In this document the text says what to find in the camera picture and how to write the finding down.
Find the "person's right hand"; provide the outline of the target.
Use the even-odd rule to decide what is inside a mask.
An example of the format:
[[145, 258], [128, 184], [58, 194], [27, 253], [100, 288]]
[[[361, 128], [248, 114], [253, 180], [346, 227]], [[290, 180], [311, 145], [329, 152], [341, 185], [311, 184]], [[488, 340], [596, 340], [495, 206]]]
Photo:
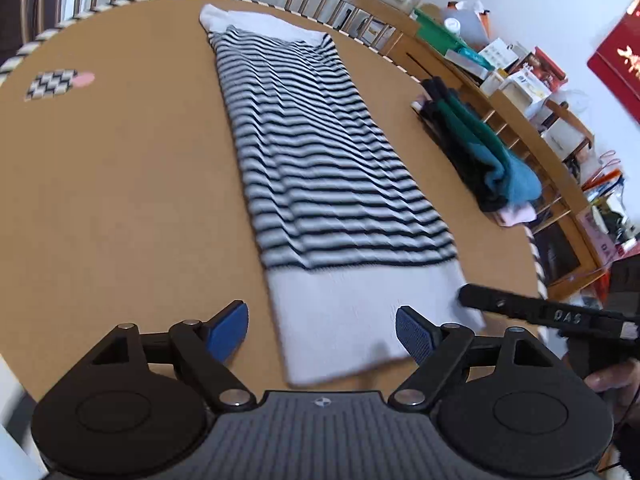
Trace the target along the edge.
[[616, 405], [620, 408], [633, 406], [638, 399], [639, 362], [629, 360], [599, 370], [585, 379], [585, 384], [595, 392], [616, 392]]

